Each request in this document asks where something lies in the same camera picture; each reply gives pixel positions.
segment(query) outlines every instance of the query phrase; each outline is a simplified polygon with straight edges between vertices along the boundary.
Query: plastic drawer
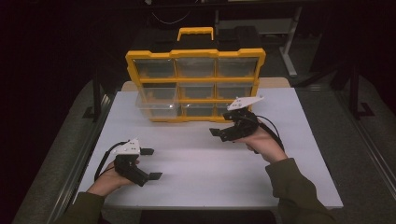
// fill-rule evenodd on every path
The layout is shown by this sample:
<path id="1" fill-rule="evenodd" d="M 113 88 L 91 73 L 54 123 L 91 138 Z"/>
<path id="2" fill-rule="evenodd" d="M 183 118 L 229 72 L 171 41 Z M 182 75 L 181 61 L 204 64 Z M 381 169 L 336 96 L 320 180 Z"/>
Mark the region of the plastic drawer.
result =
<path id="1" fill-rule="evenodd" d="M 145 102 L 157 102 L 163 100 L 174 102 L 177 100 L 176 83 L 148 83 L 143 84 L 139 94 L 144 97 Z"/>
<path id="2" fill-rule="evenodd" d="M 187 117 L 209 117 L 213 115 L 214 104 L 182 104 Z"/>
<path id="3" fill-rule="evenodd" d="M 180 97 L 185 99 L 212 99 L 215 83 L 179 83 Z"/>
<path id="4" fill-rule="evenodd" d="M 176 88 L 142 88 L 135 105 L 149 119 L 174 119 L 180 114 Z"/>
<path id="5" fill-rule="evenodd" d="M 235 99 L 236 97 L 248 97 L 251 94 L 253 83 L 247 82 L 219 82 L 217 83 L 218 99 Z"/>
<path id="6" fill-rule="evenodd" d="M 134 59 L 141 77 L 175 77 L 172 59 Z"/>
<path id="7" fill-rule="evenodd" d="M 215 59 L 213 58 L 178 58 L 176 59 L 179 77 L 213 77 Z"/>
<path id="8" fill-rule="evenodd" d="M 258 58 L 218 58 L 218 77 L 253 77 Z"/>

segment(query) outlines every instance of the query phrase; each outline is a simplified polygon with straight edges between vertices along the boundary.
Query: finger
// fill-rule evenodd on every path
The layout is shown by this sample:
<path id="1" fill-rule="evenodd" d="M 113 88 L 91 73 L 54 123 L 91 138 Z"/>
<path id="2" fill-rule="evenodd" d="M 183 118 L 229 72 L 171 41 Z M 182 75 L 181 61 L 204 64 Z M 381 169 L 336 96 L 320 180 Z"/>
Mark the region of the finger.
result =
<path id="1" fill-rule="evenodd" d="M 114 167 L 114 161 L 111 162 L 111 163 L 109 163 L 106 169 L 109 169 L 109 168 L 111 168 L 111 167 Z"/>
<path id="2" fill-rule="evenodd" d="M 254 151 L 254 148 L 251 147 L 250 145 L 247 144 L 247 149 L 249 149 L 250 151 Z"/>
<path id="3" fill-rule="evenodd" d="M 245 138 L 244 137 L 243 138 L 238 138 L 238 139 L 233 140 L 233 142 L 234 143 L 245 143 Z"/>
<path id="4" fill-rule="evenodd" d="M 123 178 L 120 180 L 120 184 L 121 184 L 122 186 L 124 186 L 124 185 L 133 185 L 134 182 L 132 182 L 131 180 L 129 180 L 129 179 L 125 178 L 125 177 L 123 177 Z"/>

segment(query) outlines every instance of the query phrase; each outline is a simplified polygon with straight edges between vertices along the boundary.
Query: gray floor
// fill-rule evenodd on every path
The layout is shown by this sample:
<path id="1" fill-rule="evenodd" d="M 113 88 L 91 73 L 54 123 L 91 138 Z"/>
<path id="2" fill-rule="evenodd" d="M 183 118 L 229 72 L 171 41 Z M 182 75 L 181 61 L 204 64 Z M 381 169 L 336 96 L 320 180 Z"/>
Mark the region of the gray floor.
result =
<path id="1" fill-rule="evenodd" d="M 284 39 L 264 37 L 262 41 L 267 52 L 262 77 L 287 77 L 291 84 L 295 84 L 311 76 L 308 73 L 309 65 L 315 55 L 318 38 L 297 37 L 294 41 L 290 57 L 298 73 L 296 78 L 289 78 L 280 59 L 278 47 L 283 44 Z M 330 90 L 330 79 L 331 76 L 325 77 L 309 88 L 297 89 L 297 93 L 345 205 L 342 209 L 332 211 L 342 224 L 396 223 L 395 199 L 383 176 L 378 172 L 366 141 L 357 129 L 356 121 L 345 110 L 344 99 L 348 89 L 339 92 Z M 90 87 L 91 85 L 87 85 L 82 90 L 71 108 L 46 159 L 47 165 L 43 166 L 37 176 L 14 223 L 46 223 L 50 216 L 56 200 L 60 197 L 63 179 L 68 176 L 67 167 L 71 166 L 72 153 L 76 153 L 67 150 L 79 148 L 84 143 L 84 136 L 88 135 L 88 130 L 92 127 L 90 119 L 82 118 L 85 108 L 92 105 Z M 359 125 L 367 130 L 389 168 L 394 170 L 396 118 L 381 102 L 375 88 L 363 78 L 360 99 L 369 104 L 375 116 L 362 118 Z M 46 185 L 48 180 L 53 178 L 56 178 L 57 184 Z M 44 187 L 47 188 L 46 192 L 40 190 Z M 138 223 L 139 215 L 140 211 L 104 209 L 105 218 L 113 224 Z"/>

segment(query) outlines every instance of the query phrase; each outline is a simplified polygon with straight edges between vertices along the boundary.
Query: olive green sleeve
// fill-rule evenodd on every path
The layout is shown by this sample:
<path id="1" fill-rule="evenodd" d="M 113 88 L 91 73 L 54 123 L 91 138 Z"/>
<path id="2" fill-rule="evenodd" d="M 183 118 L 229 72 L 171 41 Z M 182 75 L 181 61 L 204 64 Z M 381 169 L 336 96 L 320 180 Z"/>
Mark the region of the olive green sleeve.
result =
<path id="1" fill-rule="evenodd" d="M 80 192 L 74 204 L 54 223 L 55 224 L 97 224 L 105 198 Z"/>
<path id="2" fill-rule="evenodd" d="M 318 200 L 315 185 L 304 177 L 294 159 L 267 166 L 274 197 L 279 198 L 279 214 L 284 224 L 336 223 L 332 214 Z"/>

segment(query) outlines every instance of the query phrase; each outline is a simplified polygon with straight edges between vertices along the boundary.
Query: person's right hand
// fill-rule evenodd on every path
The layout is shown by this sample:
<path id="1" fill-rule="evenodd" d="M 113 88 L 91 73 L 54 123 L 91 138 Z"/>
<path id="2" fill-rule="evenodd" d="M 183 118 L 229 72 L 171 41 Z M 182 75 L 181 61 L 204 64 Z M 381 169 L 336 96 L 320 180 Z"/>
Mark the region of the person's right hand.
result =
<path id="1" fill-rule="evenodd" d="M 247 149 L 256 150 L 270 163 L 282 161 L 288 158 L 275 139 L 261 127 L 259 127 L 254 134 L 251 134 L 248 137 L 239 138 L 234 142 L 245 143 L 247 145 Z"/>
<path id="2" fill-rule="evenodd" d="M 113 161 L 107 166 L 104 172 L 99 175 L 98 179 L 91 185 L 87 192 L 106 197 L 114 190 L 132 184 L 132 181 L 116 172 Z"/>

